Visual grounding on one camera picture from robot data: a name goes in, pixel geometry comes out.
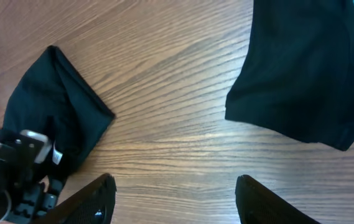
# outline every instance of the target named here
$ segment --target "folded cloth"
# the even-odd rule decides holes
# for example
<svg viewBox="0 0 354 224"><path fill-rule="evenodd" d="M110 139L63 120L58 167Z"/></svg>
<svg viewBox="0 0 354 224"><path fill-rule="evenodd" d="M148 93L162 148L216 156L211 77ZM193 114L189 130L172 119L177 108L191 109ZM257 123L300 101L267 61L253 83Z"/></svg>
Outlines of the folded cloth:
<svg viewBox="0 0 354 224"><path fill-rule="evenodd" d="M345 151L354 142L354 4L254 0L225 118Z"/></svg>
<svg viewBox="0 0 354 224"><path fill-rule="evenodd" d="M48 136L56 151L39 166L35 179L64 179L79 168L113 118L61 50L50 46L12 93L3 128Z"/></svg>

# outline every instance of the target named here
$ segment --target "black fabric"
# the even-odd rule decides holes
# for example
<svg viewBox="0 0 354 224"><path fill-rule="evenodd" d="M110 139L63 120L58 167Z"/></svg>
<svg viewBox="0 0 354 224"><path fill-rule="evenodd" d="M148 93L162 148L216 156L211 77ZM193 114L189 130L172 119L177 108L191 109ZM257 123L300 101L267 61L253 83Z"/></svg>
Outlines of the black fabric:
<svg viewBox="0 0 354 224"><path fill-rule="evenodd" d="M345 151L354 142L352 0L254 0L226 119Z"/></svg>
<svg viewBox="0 0 354 224"><path fill-rule="evenodd" d="M63 157L57 166L51 151L35 178L64 179L83 163L113 118L60 49L50 46L12 93L3 128L47 135Z"/></svg>

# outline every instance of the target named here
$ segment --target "wood grain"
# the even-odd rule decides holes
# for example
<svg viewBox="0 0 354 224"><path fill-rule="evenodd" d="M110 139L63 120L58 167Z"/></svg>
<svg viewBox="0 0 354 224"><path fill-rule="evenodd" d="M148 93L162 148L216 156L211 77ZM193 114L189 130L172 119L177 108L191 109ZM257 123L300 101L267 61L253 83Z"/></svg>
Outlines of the wood grain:
<svg viewBox="0 0 354 224"><path fill-rule="evenodd" d="M321 223L354 223L354 145L224 120L252 14L252 0L0 1L0 126L54 44L118 116L61 200L109 172L113 223L239 223L234 188L249 174Z"/></svg>

